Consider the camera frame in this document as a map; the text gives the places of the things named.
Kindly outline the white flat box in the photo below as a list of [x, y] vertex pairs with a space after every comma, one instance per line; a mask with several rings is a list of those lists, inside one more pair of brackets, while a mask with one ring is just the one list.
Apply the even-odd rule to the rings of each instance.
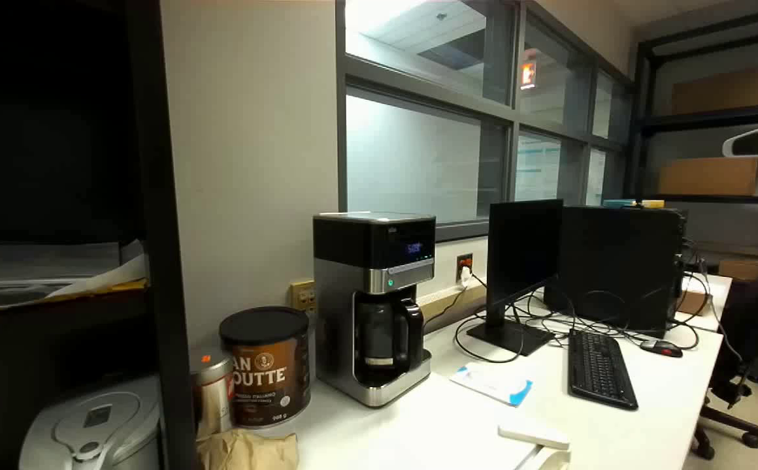
[[501, 424], [498, 432], [506, 438], [515, 438], [525, 443], [540, 443], [540, 446], [551, 446], [551, 449], [571, 446], [571, 437], [557, 429], [528, 426], [528, 424]]

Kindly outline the window with dark frame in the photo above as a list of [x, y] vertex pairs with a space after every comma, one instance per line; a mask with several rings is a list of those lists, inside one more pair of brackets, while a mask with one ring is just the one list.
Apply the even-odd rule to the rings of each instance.
[[625, 190], [621, 0], [336, 0], [341, 195], [478, 237], [498, 202]]

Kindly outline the brown Van Houtte coffee can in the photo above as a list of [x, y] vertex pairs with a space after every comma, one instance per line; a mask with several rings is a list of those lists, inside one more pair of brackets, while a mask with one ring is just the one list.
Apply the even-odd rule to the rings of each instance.
[[233, 420], [269, 426], [299, 415], [310, 400], [310, 315], [261, 305], [221, 323], [233, 361]]

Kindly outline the wall power outlet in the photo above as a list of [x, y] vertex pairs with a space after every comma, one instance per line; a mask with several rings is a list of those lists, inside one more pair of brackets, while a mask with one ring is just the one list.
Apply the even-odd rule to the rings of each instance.
[[456, 283], [467, 283], [474, 275], [474, 253], [463, 253], [456, 258]]

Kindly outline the small silver tin orange lid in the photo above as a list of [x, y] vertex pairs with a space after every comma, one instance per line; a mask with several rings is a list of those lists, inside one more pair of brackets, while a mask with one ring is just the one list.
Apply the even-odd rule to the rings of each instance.
[[203, 352], [196, 361], [199, 437], [216, 437], [233, 429], [231, 415], [231, 361], [218, 352]]

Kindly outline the black silver coffee machine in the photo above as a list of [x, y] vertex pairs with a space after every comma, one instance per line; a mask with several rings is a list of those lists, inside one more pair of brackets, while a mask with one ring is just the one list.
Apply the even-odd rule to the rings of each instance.
[[321, 211], [314, 218], [316, 374], [367, 408], [384, 408], [433, 374], [433, 352], [383, 387], [355, 376], [355, 309], [361, 297], [412, 297], [434, 276], [434, 218]]

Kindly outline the black storage rack with boxes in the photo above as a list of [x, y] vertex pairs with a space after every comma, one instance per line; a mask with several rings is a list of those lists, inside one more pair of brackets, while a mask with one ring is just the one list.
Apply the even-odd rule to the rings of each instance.
[[721, 144], [758, 129], [758, 13], [653, 37], [636, 56], [627, 194], [685, 214], [687, 265], [758, 265], [758, 159]]

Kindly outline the black keyboard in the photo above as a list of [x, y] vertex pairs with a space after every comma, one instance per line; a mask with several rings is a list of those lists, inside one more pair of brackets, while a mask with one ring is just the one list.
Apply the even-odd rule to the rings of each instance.
[[622, 409], [639, 408], [622, 351], [609, 335], [571, 332], [567, 393]]

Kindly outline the small black monitor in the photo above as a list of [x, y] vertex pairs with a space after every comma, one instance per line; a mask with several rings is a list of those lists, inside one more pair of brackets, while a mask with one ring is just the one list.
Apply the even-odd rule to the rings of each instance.
[[511, 319], [511, 312], [559, 272], [562, 208], [559, 199], [489, 206], [486, 315], [470, 336], [519, 355], [550, 343], [546, 332]]

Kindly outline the large black monitor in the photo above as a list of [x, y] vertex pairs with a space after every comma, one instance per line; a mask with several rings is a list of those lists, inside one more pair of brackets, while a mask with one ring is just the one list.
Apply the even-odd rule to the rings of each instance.
[[559, 272], [544, 302], [609, 326], [665, 335], [676, 315], [683, 218], [668, 208], [567, 206]]

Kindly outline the white rice cooker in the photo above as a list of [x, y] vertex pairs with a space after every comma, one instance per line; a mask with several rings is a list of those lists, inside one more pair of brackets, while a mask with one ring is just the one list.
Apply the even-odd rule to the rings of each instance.
[[161, 419], [154, 376], [59, 402], [29, 426], [20, 470], [163, 470]]

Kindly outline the black computer mouse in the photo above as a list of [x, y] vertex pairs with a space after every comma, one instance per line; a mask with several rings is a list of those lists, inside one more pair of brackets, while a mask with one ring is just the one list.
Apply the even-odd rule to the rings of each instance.
[[640, 351], [665, 355], [665, 357], [683, 357], [683, 351], [673, 343], [644, 343]]

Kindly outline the papers on shelf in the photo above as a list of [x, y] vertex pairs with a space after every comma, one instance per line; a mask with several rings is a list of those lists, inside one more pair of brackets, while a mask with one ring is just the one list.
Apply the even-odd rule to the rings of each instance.
[[0, 245], [0, 312], [150, 280], [142, 242]]

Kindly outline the white blue paper booklet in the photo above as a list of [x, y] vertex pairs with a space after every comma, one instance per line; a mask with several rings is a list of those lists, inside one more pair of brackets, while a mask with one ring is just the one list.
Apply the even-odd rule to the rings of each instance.
[[520, 408], [535, 390], [535, 382], [523, 370], [494, 364], [467, 364], [450, 378], [507, 408]]

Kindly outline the black office chair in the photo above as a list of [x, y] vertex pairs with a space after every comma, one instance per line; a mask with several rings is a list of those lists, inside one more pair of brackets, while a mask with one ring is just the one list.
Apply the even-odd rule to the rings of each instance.
[[758, 276], [736, 280], [721, 312], [721, 351], [708, 390], [727, 404], [751, 394], [746, 378], [758, 366]]

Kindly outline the brown paper bag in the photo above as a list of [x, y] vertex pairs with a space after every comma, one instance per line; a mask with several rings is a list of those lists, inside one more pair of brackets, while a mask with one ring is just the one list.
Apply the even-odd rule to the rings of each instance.
[[203, 470], [299, 470], [299, 438], [226, 432], [196, 443]]

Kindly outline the black metal shelf unit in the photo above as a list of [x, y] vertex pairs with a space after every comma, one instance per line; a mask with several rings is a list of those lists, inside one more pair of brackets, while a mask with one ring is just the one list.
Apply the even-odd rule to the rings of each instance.
[[193, 470], [161, 0], [0, 0], [0, 245], [139, 242], [150, 285], [0, 312], [0, 470], [39, 409], [154, 376]]

